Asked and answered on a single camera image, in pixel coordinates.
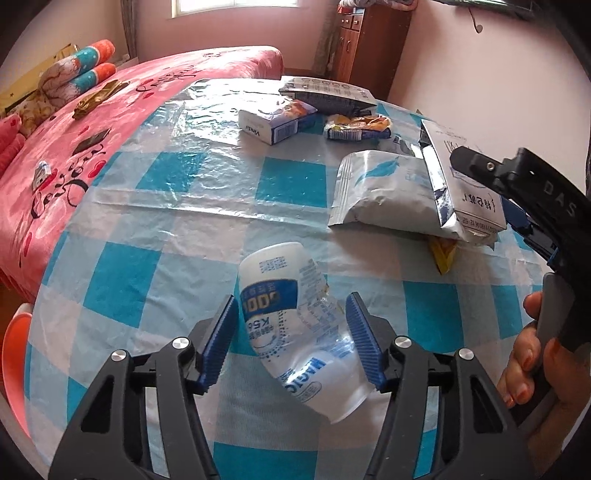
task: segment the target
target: small package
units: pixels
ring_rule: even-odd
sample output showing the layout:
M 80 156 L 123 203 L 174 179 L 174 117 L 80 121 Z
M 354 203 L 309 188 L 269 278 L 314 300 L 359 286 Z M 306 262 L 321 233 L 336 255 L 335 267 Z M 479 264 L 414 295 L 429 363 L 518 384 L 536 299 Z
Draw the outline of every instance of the small package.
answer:
M 450 155 L 463 145 L 480 151 L 451 129 L 423 120 L 420 147 L 441 228 L 456 232 L 466 242 L 492 245 L 497 233 L 506 229 L 501 197 L 452 168 Z
M 51 175 L 51 167 L 45 160 L 41 160 L 35 167 L 33 172 L 33 181 L 31 182 L 31 190 L 36 191 Z
M 439 225 L 425 162 L 378 150 L 347 155 L 340 164 L 329 226 L 349 222 L 457 238 Z
M 280 93 L 316 107 L 323 115 L 339 113 L 351 117 L 378 106 L 369 90 L 348 83 L 286 76 L 281 81 Z
M 456 257 L 457 240 L 431 235 L 427 239 L 437 269 L 441 275 L 445 275 L 452 269 L 453 259 Z
M 316 121 L 316 108 L 299 100 L 269 95 L 268 102 L 251 111 L 238 112 L 238 126 L 247 134 L 275 145 Z
M 392 136 L 392 121 L 383 115 L 347 118 L 332 115 L 324 126 L 324 136 L 329 140 L 361 141 L 372 138 L 386 139 Z

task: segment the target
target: fingernail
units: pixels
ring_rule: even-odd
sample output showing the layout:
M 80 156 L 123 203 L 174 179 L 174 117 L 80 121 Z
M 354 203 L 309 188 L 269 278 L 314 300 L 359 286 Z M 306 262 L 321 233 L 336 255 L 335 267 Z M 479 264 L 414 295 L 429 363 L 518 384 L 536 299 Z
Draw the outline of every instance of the fingernail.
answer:
M 552 358 L 554 358 L 559 350 L 560 350 L 560 342 L 558 341 L 558 339 L 553 338 L 550 341 L 550 345 L 548 345 L 548 354 Z
M 523 361 L 523 368 L 525 370 L 531 369 L 533 361 L 534 353 L 531 350 L 527 350 L 527 355 L 525 356 L 525 360 Z
M 517 395 L 515 398 L 519 403 L 525 403 L 527 401 L 527 391 L 527 385 L 524 383 L 517 388 Z
M 511 395 L 508 393 L 503 397 L 503 401 L 505 402 L 505 405 L 507 405 L 507 408 L 511 408 L 513 405 L 515 405 L 513 397 L 511 397 Z

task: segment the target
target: cardboard box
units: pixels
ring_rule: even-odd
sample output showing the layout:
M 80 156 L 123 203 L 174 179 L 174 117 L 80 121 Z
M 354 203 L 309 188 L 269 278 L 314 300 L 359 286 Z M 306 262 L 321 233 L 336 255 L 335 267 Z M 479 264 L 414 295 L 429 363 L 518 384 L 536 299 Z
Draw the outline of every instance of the cardboard box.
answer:
M 339 113 L 352 117 L 358 116 L 361 110 L 378 106 L 369 90 L 348 83 L 290 76 L 283 76 L 281 81 L 280 93 L 308 103 L 324 115 Z
M 432 145 L 439 160 L 439 165 L 434 167 L 434 159 L 429 158 L 428 151 L 423 148 L 427 170 L 436 193 L 441 225 L 443 226 L 455 214 L 462 226 L 468 230 L 484 235 L 506 230 L 500 195 L 454 170 L 450 162 L 452 151 L 457 147 L 466 146 L 473 150 L 481 150 L 452 129 L 423 120 L 421 147 L 428 144 Z
M 238 126 L 269 145 L 292 137 L 316 121 L 316 108 L 281 95 L 269 95 L 256 109 L 240 110 Z

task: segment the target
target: wall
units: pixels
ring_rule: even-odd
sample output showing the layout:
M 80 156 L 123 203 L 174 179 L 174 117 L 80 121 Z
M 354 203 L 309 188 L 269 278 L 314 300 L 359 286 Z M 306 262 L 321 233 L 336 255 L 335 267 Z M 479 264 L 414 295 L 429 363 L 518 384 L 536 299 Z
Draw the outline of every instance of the wall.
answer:
M 103 38 L 114 43 L 114 60 L 127 53 L 119 0 L 53 0 L 31 21 L 0 67 L 0 91 L 68 43 L 85 47 Z
M 171 0 L 142 0 L 138 3 L 139 59 L 204 48 L 269 45 L 281 50 L 286 67 L 309 70 L 324 16 L 335 0 L 301 3 L 301 8 L 226 8 L 171 18 Z
M 520 146 L 584 189 L 591 83 L 553 27 L 421 0 L 389 100 L 417 108 L 488 155 Z

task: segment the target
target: metal screw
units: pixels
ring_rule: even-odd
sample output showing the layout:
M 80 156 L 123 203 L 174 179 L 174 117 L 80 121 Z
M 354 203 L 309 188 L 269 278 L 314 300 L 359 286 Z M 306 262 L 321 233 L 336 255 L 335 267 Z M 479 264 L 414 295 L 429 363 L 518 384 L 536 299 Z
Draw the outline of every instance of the metal screw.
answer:
M 189 346 L 189 339 L 185 337 L 178 337 L 173 340 L 173 347 L 177 350 L 182 350 Z
M 125 360 L 126 356 L 127 352 L 125 352 L 125 350 L 115 350 L 111 354 L 111 360 L 113 360 L 114 362 L 121 362 L 122 360 Z
M 474 352 L 469 348 L 460 349 L 458 355 L 460 355 L 460 357 L 462 357 L 464 360 L 472 360 L 474 358 Z
M 408 348 L 413 344 L 411 339 L 408 337 L 398 337 L 396 340 L 394 340 L 394 343 L 399 348 Z

